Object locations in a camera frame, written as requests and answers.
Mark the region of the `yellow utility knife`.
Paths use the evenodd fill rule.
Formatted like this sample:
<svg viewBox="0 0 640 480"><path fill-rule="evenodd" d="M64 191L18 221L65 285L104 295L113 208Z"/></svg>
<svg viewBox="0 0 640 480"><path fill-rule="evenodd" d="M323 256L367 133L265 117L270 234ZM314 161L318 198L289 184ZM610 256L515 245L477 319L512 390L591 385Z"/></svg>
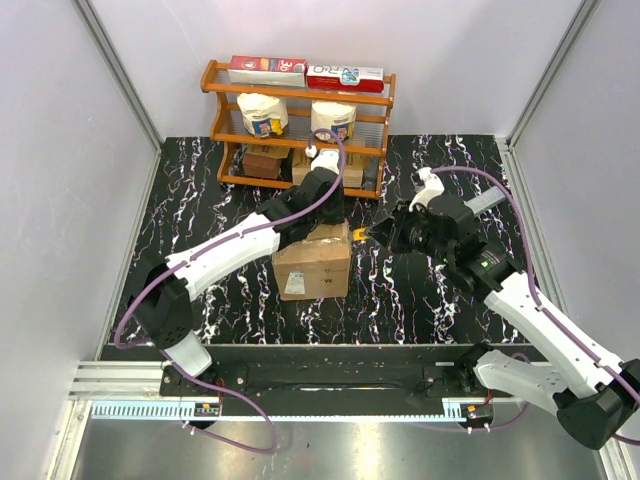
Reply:
<svg viewBox="0 0 640 480"><path fill-rule="evenodd" d="M365 227L355 229L352 232L352 240L354 242L366 241L368 239L367 229Z"/></svg>

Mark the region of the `brown cardboard express box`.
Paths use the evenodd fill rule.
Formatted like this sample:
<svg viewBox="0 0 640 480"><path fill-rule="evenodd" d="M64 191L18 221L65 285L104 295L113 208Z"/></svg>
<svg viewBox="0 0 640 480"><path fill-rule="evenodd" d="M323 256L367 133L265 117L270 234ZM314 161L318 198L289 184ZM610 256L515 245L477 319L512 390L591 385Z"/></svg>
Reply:
<svg viewBox="0 0 640 480"><path fill-rule="evenodd" d="M351 237L347 221L321 224L305 239L272 255L283 301L342 298L348 294Z"/></svg>

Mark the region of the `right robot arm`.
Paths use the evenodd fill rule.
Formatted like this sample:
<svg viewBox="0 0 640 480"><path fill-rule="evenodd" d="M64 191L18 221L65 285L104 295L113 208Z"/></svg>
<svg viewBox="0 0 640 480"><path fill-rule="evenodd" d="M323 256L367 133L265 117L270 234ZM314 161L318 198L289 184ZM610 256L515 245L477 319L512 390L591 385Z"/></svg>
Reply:
<svg viewBox="0 0 640 480"><path fill-rule="evenodd" d="M497 313L546 358L541 367L477 344L451 377L460 392L484 389L519 397L554 415L591 450L602 448L639 408L639 362L603 348L551 303L499 244L481 239L479 216L497 205L484 193L465 201L419 194L399 201L367 234L394 255L419 252L443 264L445 276Z"/></svg>

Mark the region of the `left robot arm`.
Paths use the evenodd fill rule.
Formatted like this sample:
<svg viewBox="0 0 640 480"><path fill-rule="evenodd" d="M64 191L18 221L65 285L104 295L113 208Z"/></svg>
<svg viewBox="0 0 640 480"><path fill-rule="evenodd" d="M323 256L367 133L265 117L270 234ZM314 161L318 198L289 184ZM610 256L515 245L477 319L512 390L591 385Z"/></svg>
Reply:
<svg viewBox="0 0 640 480"><path fill-rule="evenodd" d="M183 371L187 389L208 394L217 373L194 332L191 303L244 265L306 239L319 224L340 223L343 205L340 169L314 166L300 185L264 202L235 227L153 267L124 318L135 319L149 341Z"/></svg>

